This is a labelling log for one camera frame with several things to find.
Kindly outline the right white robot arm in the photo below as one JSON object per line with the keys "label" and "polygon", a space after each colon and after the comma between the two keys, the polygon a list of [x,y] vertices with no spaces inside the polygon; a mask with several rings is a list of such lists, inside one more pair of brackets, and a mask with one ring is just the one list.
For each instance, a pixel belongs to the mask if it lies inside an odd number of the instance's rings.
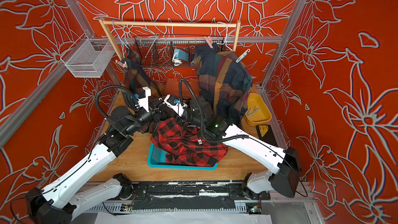
{"label": "right white robot arm", "polygon": [[[182,102],[182,85],[186,85],[198,110],[188,110]],[[193,123],[193,114],[199,115],[199,127],[202,140],[210,144],[224,144],[252,157],[267,168],[263,174],[250,174],[245,187],[255,194],[272,188],[280,195],[294,198],[297,187],[302,185],[302,165],[299,153],[293,147],[283,149],[261,141],[244,132],[235,124],[228,124],[224,119],[214,117],[205,120],[204,110],[200,107],[190,84],[183,78],[179,80],[179,100],[174,100],[171,108],[178,117]]]}

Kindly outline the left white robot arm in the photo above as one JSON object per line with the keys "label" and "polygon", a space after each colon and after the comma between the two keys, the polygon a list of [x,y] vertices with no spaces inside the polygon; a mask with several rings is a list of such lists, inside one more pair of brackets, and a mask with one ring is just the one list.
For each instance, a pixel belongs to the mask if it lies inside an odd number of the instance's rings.
{"label": "left white robot arm", "polygon": [[[117,107],[108,115],[100,106],[102,93],[120,89],[131,100],[133,110]],[[165,109],[165,98],[151,100],[151,89],[143,87],[132,93],[120,85],[104,87],[95,95],[98,111],[109,123],[107,131],[98,139],[88,155],[61,177],[39,189],[29,191],[25,200],[29,218],[36,224],[69,224],[79,215],[108,199],[133,193],[132,182],[119,173],[107,182],[79,192],[95,174],[118,158],[133,142],[132,135],[151,120],[159,120]]]}

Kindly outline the red black plaid shirt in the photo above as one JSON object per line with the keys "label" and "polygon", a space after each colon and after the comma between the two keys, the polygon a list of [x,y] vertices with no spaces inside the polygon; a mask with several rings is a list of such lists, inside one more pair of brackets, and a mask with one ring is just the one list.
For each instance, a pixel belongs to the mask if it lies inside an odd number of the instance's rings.
{"label": "red black plaid shirt", "polygon": [[150,140],[174,166],[213,167],[228,153],[227,145],[205,141],[199,127],[179,124],[173,117],[159,122]]}

